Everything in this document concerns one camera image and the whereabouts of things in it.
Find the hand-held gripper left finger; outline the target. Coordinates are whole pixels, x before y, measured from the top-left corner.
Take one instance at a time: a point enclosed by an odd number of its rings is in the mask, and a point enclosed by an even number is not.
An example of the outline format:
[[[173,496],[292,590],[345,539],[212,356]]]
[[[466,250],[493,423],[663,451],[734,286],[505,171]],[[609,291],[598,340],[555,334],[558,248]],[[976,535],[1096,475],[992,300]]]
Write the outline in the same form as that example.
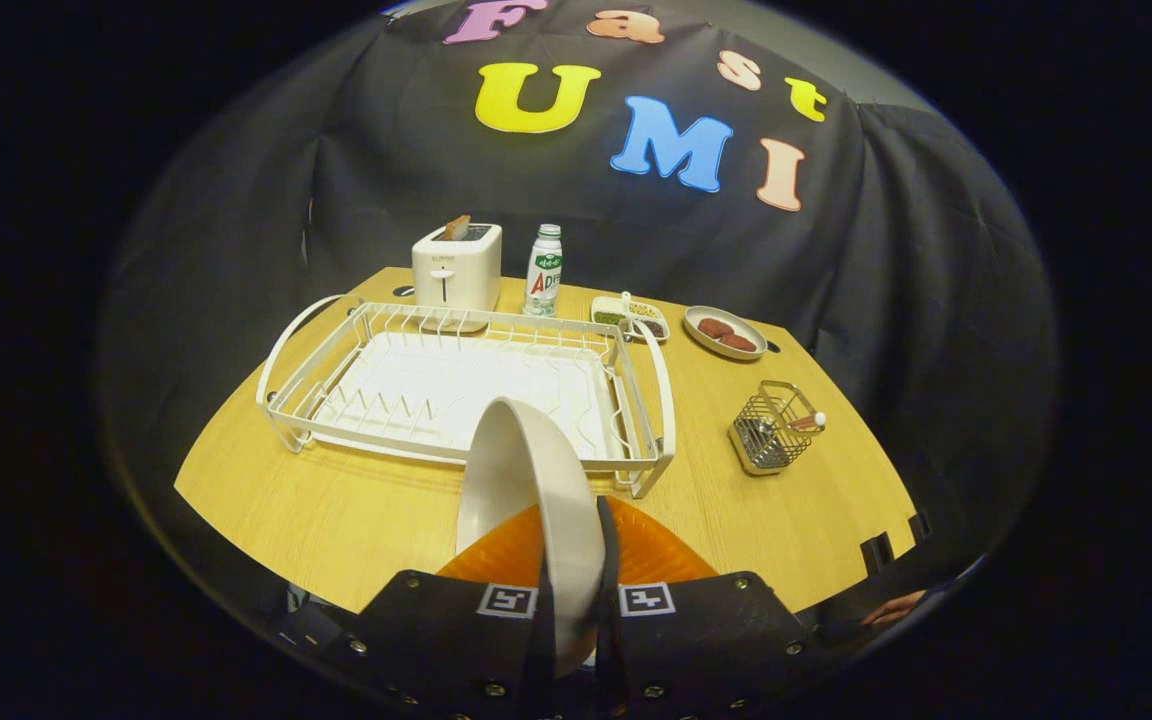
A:
[[[291,591],[274,634],[424,719],[540,719],[554,708],[556,619],[538,506],[435,573],[393,575],[364,611]]]

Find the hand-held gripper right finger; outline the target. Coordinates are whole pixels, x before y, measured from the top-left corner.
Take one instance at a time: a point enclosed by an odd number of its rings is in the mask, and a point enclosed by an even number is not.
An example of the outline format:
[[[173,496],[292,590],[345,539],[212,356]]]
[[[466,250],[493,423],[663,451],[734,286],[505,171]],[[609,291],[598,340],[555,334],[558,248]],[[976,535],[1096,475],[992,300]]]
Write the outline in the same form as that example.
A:
[[[758,574],[622,582],[609,498],[596,510],[605,546],[594,601],[599,717],[770,719],[826,676],[812,630]]]

